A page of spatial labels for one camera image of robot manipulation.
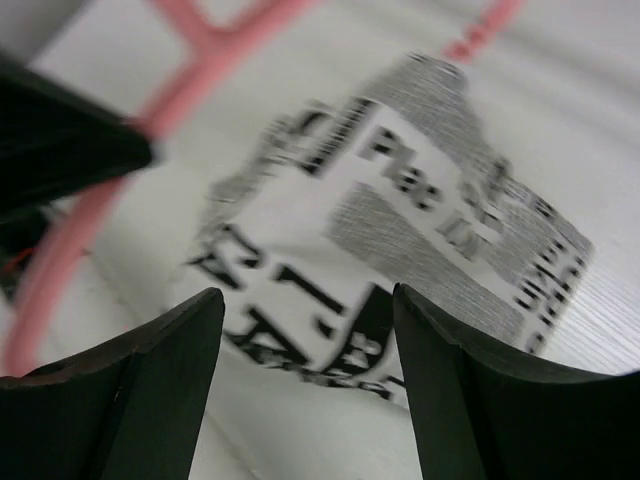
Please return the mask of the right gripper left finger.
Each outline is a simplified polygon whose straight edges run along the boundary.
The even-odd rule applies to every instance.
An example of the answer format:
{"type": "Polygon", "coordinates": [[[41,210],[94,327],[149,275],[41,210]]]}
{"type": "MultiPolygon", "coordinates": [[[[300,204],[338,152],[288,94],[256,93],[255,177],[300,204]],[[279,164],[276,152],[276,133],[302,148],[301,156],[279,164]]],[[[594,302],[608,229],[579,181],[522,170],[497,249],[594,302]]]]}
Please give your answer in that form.
{"type": "Polygon", "coordinates": [[[186,479],[219,354],[207,288],[133,330],[1,380],[4,480],[186,479]]]}

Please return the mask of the newspaper print trousers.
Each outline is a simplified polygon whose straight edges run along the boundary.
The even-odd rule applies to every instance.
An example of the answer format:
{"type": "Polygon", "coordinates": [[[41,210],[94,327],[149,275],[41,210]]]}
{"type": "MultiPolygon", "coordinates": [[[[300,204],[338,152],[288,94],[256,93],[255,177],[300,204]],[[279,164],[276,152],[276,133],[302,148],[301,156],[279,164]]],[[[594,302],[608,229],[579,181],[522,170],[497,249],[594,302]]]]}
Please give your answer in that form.
{"type": "Polygon", "coordinates": [[[226,304],[208,410],[261,479],[414,479],[392,292],[537,353],[592,242],[518,182],[456,65],[413,53],[273,122],[213,183],[172,307],[226,304]]]}

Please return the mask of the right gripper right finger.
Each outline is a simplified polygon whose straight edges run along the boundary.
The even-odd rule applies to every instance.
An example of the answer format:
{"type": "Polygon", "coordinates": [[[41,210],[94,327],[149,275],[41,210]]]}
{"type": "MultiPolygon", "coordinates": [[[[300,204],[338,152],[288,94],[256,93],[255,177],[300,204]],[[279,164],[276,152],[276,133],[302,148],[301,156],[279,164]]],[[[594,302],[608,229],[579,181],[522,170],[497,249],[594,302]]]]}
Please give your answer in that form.
{"type": "Polygon", "coordinates": [[[639,376],[557,364],[399,284],[393,314],[426,479],[635,479],[639,376]]]}

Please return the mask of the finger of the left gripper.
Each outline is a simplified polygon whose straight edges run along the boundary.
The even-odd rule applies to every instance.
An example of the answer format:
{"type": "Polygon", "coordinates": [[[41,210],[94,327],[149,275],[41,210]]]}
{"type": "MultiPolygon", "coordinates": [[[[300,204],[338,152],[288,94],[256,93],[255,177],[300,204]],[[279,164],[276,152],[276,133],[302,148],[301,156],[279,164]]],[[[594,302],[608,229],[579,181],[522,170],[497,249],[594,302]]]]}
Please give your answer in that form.
{"type": "Polygon", "coordinates": [[[147,167],[149,139],[117,114],[1,56],[1,218],[147,167]]]}

